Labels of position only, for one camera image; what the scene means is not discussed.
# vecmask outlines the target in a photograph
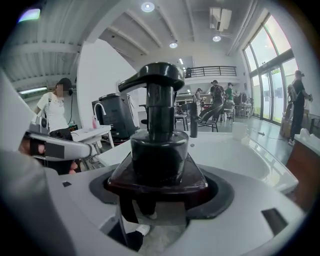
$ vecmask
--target hand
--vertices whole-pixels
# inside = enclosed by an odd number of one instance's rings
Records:
[[[19,151],[22,154],[31,156],[31,152],[30,152],[30,139],[29,138],[23,138],[20,146],[19,146]],[[38,145],[38,152],[40,155],[45,153],[45,145],[39,144]],[[75,162],[72,162],[71,166],[70,166],[70,170],[69,170],[69,174],[75,174],[75,169],[78,168],[78,165]]]

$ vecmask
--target dark brown base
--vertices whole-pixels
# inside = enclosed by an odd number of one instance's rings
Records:
[[[286,167],[299,181],[294,201],[308,212],[319,193],[320,156],[296,141]]]

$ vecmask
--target black handle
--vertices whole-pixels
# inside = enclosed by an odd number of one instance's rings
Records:
[[[176,92],[184,85],[184,74],[177,66],[155,62],[143,66],[139,72],[118,85],[119,92],[128,93],[135,89],[146,87],[146,84],[157,84],[163,87],[173,87]]]

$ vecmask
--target white wall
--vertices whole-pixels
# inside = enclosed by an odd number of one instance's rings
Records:
[[[150,52],[148,55],[139,57],[134,64],[135,69],[140,69],[143,65],[147,65],[152,62],[165,62],[186,56],[192,56],[195,67],[203,66],[236,66],[236,61],[233,56],[227,56],[226,52],[229,44],[222,42],[214,43],[197,43],[186,42],[179,43],[175,49],[168,49],[162,47],[158,50]]]
[[[136,70],[106,41],[84,42],[77,70],[77,97],[83,128],[92,127],[92,102],[99,97],[117,92],[117,82],[136,73]],[[138,104],[143,96],[133,93]]]
[[[271,1],[266,2],[266,8],[285,33],[298,68],[305,75],[302,79],[304,88],[313,96],[313,102],[308,104],[310,113],[320,116],[320,66],[317,57],[301,28],[284,8]]]
[[[239,93],[246,93],[247,96],[250,96],[252,98],[252,88],[251,88],[251,81],[249,76],[249,70],[248,66],[245,64],[246,59],[241,50],[239,50],[234,55],[235,61],[236,61],[236,75],[239,79],[239,84],[235,85],[233,88],[237,90]]]

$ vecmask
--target black backpack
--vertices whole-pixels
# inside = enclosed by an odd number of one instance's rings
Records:
[[[215,99],[222,99],[223,90],[220,85],[212,86],[210,92]]]

